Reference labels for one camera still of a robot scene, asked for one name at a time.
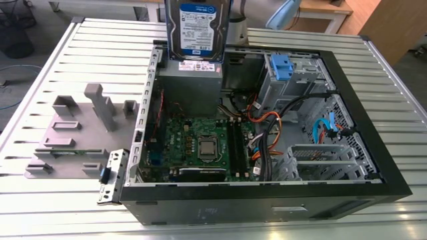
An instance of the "hard drive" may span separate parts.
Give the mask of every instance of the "hard drive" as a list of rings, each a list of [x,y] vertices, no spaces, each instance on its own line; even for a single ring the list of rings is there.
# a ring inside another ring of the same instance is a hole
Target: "hard drive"
[[[222,63],[232,0],[165,0],[168,57]]]

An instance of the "cpu socket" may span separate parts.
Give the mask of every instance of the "cpu socket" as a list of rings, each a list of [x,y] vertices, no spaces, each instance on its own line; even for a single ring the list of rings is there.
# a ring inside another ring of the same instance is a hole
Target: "cpu socket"
[[[198,138],[198,158],[210,163],[218,159],[218,137],[214,135]]]

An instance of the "motherboard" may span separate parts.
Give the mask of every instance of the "motherboard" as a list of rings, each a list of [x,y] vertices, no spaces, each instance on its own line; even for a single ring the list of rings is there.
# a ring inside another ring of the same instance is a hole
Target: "motherboard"
[[[145,181],[251,181],[247,149],[254,124],[240,119],[170,118],[163,151],[149,150],[140,162]]]

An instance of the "white label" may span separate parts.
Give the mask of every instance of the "white label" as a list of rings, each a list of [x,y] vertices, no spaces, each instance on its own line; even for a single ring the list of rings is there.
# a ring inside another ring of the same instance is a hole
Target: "white label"
[[[180,71],[200,71],[200,72],[215,72],[215,64],[208,61],[182,61],[179,63]]]
[[[255,107],[256,109],[260,109],[260,107],[262,107],[262,105],[260,105],[256,101],[252,103],[252,105],[254,105],[254,107]]]
[[[255,175],[260,175],[260,174],[262,174],[262,169],[255,166],[252,173],[254,173]]]
[[[212,51],[215,31],[211,22],[216,8],[207,5],[183,4],[180,14],[180,48],[192,50],[194,55]]]

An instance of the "desk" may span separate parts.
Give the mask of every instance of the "desk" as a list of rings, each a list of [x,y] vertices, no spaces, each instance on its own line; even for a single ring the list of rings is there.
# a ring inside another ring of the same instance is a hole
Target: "desk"
[[[60,2],[129,6],[133,7],[136,20],[141,19],[140,8],[147,8],[149,22],[156,23],[160,21],[157,9],[164,9],[165,7],[163,0],[55,0],[49,1],[49,5],[55,12],[60,10]],[[330,20],[330,24],[324,31],[327,34],[335,34],[339,31],[346,17],[351,15],[352,12],[351,7],[344,1],[340,7],[331,5],[330,0],[302,0],[300,3],[300,18]]]
[[[426,239],[427,114],[372,43],[358,36],[248,29],[251,45],[334,52],[414,193],[398,202],[378,204],[338,220],[143,226],[124,206],[96,206],[96,179],[25,179],[56,96],[88,102],[87,83],[101,83],[113,103],[140,101],[153,40],[165,39],[163,23],[87,18],[69,25],[0,135],[0,237]]]

